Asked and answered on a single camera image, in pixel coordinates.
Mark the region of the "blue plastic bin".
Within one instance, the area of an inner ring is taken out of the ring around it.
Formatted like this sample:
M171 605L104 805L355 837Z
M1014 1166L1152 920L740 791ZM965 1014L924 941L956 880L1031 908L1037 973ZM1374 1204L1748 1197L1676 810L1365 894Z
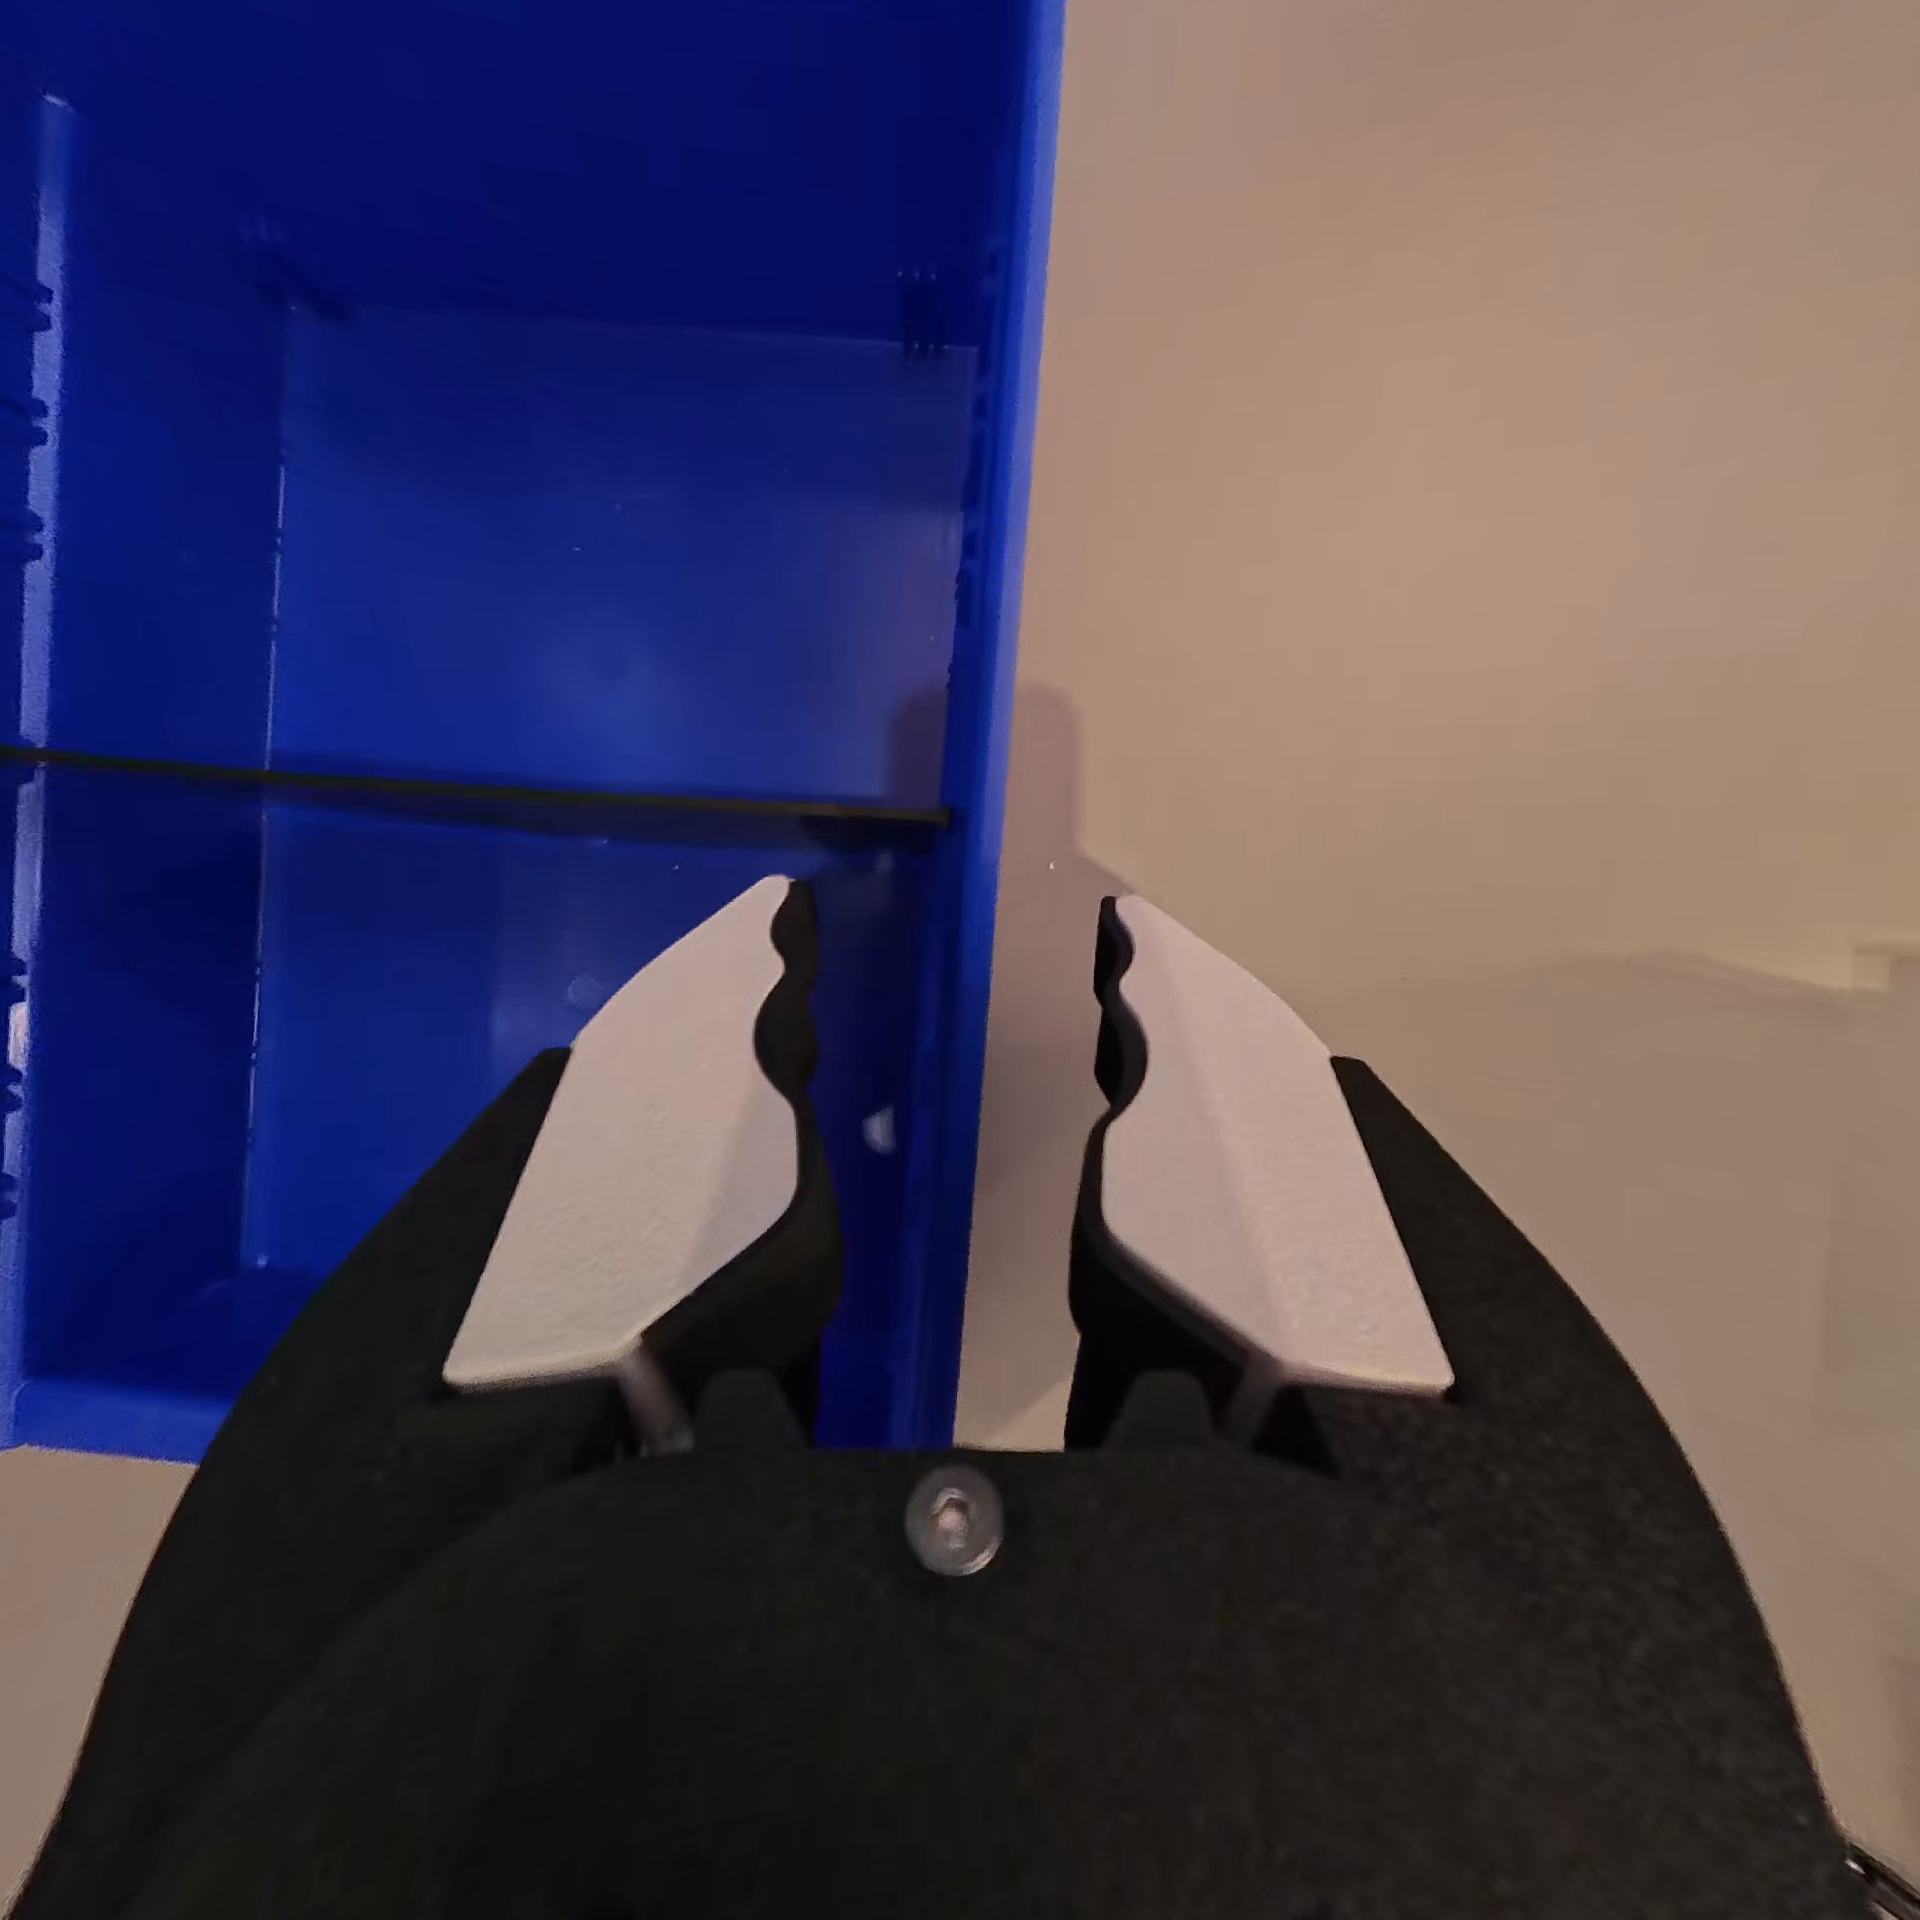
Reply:
M5 1447L193 1462L824 916L824 1433L956 1424L1065 5L5 5Z

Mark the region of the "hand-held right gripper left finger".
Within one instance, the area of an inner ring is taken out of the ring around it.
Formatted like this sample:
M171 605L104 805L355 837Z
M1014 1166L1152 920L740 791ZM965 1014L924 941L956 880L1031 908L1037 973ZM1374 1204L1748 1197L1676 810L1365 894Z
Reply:
M608 1380L651 1453L723 1374L813 1376L846 1238L813 1113L819 905L767 876L590 1017L440 1367L462 1395Z

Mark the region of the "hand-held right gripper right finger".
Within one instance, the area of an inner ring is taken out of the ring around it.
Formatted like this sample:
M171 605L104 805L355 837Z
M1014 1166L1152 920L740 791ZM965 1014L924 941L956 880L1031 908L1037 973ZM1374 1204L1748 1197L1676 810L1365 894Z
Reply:
M1069 1450L1107 1442L1154 1374L1256 1453L1316 1450L1311 1393L1445 1406L1456 1368L1333 1047L1140 894L1099 902L1093 991Z

